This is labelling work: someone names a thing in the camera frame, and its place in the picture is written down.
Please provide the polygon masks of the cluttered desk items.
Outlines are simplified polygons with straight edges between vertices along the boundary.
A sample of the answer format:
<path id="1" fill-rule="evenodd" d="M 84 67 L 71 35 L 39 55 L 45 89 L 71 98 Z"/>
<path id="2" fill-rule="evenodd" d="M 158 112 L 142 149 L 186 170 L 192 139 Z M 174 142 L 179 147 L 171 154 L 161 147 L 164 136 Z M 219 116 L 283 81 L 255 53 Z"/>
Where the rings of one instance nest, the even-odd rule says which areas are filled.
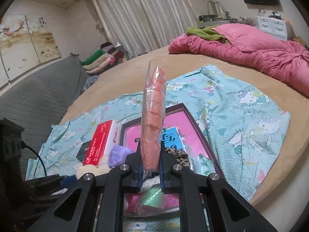
<path id="1" fill-rule="evenodd" d="M 239 18 L 233 18 L 231 17 L 230 12 L 225 11 L 219 2 L 208 1 L 207 14 L 199 16 L 199 22 L 197 23 L 197 27 L 202 29 L 208 26 L 234 23 L 255 26 L 256 20 L 243 16 L 240 16 Z"/>

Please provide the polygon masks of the pink quilted comforter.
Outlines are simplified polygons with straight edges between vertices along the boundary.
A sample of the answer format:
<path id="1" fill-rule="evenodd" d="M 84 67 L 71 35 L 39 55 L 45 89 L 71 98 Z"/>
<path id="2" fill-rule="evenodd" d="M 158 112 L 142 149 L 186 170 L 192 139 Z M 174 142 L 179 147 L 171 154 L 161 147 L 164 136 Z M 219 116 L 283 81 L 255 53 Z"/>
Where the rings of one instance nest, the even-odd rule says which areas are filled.
<path id="1" fill-rule="evenodd" d="M 223 24 L 212 28 L 225 36 L 230 44 L 185 33 L 172 41 L 169 53 L 207 55 L 250 67 L 308 96 L 308 50 L 300 43 L 276 39 L 245 24 Z"/>

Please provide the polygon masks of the pink towel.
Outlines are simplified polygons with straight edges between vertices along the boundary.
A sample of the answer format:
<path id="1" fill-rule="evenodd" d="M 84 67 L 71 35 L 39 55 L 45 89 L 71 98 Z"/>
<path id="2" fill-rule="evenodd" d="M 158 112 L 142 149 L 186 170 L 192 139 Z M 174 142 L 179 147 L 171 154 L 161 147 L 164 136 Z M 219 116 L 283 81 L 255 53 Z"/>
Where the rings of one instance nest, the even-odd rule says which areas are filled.
<path id="1" fill-rule="evenodd" d="M 166 115 L 166 76 L 148 65 L 143 89 L 140 153 L 144 171 L 157 171 L 163 122 Z"/>

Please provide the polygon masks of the leopard print scrunchie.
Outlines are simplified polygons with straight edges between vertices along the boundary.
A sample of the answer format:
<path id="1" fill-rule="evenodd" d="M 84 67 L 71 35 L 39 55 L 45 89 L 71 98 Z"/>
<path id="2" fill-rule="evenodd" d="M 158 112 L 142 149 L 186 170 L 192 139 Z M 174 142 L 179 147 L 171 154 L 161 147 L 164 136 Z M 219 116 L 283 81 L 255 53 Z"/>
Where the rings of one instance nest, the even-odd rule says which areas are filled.
<path id="1" fill-rule="evenodd" d="M 166 148 L 166 152 L 174 155 L 179 165 L 191 168 L 190 158 L 183 149 Z"/>

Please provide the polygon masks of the cream teddy bear plush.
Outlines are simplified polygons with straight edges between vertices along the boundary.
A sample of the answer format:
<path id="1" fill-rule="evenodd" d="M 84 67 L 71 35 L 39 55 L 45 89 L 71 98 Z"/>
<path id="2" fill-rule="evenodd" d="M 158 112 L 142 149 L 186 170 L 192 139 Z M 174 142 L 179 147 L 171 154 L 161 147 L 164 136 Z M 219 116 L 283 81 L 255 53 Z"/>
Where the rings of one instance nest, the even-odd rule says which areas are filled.
<path id="1" fill-rule="evenodd" d="M 76 172 L 76 178 L 80 179 L 86 173 L 92 173 L 95 176 L 106 174 L 110 172 L 111 168 L 108 166 L 108 156 L 103 156 L 98 166 L 82 165 Z"/>

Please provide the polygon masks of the stack of folded blankets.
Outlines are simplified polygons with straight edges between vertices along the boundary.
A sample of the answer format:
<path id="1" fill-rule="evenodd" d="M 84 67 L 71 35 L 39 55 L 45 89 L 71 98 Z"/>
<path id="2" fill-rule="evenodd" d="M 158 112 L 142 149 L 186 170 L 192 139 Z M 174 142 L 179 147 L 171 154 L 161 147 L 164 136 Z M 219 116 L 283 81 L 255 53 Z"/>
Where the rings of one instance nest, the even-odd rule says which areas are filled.
<path id="1" fill-rule="evenodd" d="M 80 64 L 87 74 L 99 75 L 126 61 L 125 54 L 122 46 L 115 47 L 112 43 L 106 42 L 85 61 L 80 61 Z"/>

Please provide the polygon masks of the white pleated curtain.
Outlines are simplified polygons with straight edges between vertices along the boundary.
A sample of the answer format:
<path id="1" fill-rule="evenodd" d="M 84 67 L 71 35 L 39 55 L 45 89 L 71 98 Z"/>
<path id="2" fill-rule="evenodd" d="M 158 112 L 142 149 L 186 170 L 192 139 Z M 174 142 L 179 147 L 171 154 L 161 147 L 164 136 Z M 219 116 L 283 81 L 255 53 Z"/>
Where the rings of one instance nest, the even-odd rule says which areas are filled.
<path id="1" fill-rule="evenodd" d="M 107 39 L 130 56 L 169 45 L 197 25 L 190 0 L 90 0 Z"/>

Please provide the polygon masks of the grey quilted sofa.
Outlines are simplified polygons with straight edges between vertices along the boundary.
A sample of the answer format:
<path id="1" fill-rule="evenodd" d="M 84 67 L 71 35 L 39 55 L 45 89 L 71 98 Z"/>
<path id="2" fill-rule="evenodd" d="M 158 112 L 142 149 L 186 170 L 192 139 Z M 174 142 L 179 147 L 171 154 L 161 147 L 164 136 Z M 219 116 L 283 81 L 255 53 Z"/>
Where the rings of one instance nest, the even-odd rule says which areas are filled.
<path id="1" fill-rule="evenodd" d="M 78 162 L 64 161 L 65 146 L 73 140 L 70 123 L 60 125 L 68 108 L 80 96 L 88 74 L 78 55 L 69 55 L 15 84 L 1 96 L 1 116 L 24 128 L 20 167 L 23 179 L 45 174 L 74 175 Z"/>

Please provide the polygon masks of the dark navy box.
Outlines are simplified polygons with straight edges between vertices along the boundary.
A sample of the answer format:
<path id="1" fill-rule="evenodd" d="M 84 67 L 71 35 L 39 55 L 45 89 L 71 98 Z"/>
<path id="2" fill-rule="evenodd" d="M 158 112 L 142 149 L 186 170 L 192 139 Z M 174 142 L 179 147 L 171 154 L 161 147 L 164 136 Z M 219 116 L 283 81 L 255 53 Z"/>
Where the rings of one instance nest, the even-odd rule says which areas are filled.
<path id="1" fill-rule="evenodd" d="M 77 160 L 79 160 L 81 163 L 84 162 L 85 157 L 87 155 L 89 146 L 90 146 L 91 141 L 87 141 L 82 143 L 81 148 L 79 149 L 79 152 L 76 155 Z"/>

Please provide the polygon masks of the hello kitty blue sheet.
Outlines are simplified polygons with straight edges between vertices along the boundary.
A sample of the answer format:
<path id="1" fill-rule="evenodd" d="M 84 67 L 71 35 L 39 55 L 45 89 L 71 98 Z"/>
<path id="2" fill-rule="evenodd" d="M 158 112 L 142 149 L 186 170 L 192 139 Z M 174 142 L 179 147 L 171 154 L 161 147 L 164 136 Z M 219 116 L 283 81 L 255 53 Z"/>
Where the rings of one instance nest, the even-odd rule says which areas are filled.
<path id="1" fill-rule="evenodd" d="M 134 152 L 105 174 L 83 173 L 30 231 L 274 231 L 250 205 L 278 157 L 290 122 L 264 93 L 202 67 L 171 81 L 147 72 L 142 92 L 125 94 L 55 126 L 41 148 L 47 167 L 77 168 L 70 151 L 89 141 L 88 165 L 110 148 L 98 134 L 115 124 L 117 141 L 139 138 Z M 133 136 L 126 127 L 137 125 Z M 124 217 L 124 198 L 151 173 L 159 191 L 177 198 L 177 216 Z"/>

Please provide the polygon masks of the red tissue pack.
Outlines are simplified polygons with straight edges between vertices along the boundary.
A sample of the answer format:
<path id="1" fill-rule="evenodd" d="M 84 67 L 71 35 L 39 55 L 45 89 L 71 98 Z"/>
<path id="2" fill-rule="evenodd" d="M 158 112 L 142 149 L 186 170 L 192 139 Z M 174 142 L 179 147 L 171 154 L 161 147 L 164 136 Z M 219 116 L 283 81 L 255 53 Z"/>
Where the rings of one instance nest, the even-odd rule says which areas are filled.
<path id="1" fill-rule="evenodd" d="M 121 124 L 108 120 L 99 124 L 94 132 L 83 165 L 101 165 L 101 159 L 109 155 L 114 145 L 119 145 Z"/>

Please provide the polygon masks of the green cloth on comforter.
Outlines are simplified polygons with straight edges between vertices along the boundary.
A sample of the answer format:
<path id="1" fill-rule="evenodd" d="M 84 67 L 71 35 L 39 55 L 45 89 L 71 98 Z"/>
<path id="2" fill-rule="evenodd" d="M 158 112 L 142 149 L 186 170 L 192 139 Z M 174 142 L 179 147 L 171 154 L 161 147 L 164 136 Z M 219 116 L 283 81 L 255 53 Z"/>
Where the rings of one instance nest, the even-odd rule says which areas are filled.
<path id="1" fill-rule="evenodd" d="M 218 41 L 223 44 L 230 44 L 227 38 L 216 32 L 211 26 L 205 28 L 197 28 L 194 26 L 188 27 L 186 31 L 187 36 L 198 36 L 207 41 Z"/>

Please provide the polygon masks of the purple fabric scrunchie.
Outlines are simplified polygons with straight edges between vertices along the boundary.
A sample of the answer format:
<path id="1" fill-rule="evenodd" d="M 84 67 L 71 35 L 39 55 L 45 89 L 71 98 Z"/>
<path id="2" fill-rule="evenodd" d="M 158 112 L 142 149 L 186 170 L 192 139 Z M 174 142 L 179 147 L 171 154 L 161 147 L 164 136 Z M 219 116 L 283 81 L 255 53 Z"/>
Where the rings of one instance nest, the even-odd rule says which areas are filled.
<path id="1" fill-rule="evenodd" d="M 114 168 L 122 165 L 129 154 L 134 153 L 131 149 L 121 145 L 114 145 L 108 155 L 108 166 Z"/>

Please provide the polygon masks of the mint green item in plastic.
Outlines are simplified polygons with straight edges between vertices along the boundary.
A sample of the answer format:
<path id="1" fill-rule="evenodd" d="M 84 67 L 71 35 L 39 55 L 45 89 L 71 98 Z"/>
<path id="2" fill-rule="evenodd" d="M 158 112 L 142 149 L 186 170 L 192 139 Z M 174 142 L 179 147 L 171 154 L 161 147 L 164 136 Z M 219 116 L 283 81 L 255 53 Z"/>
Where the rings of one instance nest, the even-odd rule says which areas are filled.
<path id="1" fill-rule="evenodd" d="M 164 205 L 164 194 L 161 187 L 155 185 L 141 194 L 134 211 L 139 216 L 157 215 L 163 211 Z"/>

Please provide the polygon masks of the dark framed pink tray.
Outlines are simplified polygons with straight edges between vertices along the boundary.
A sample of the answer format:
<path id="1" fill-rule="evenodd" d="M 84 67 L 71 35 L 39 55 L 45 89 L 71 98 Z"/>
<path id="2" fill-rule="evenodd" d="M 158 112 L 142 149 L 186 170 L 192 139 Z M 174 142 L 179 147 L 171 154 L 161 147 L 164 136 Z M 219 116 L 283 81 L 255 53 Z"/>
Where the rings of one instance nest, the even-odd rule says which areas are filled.
<path id="1" fill-rule="evenodd" d="M 162 141 L 168 148 L 183 150 L 190 159 L 203 155 L 212 161 L 214 170 L 221 177 L 224 173 L 208 144 L 199 124 L 190 114 L 183 103 L 166 108 L 166 116 L 163 123 Z M 137 150 L 138 141 L 141 137 L 141 119 L 137 118 L 124 123 L 121 129 L 120 145 Z M 142 213 L 136 212 L 136 205 L 141 200 L 142 194 L 128 194 L 125 197 L 125 214 L 131 217 L 152 216 L 162 213 L 173 213 L 179 210 L 177 194 L 161 194 L 162 206 L 159 208 L 150 208 L 149 211 Z"/>

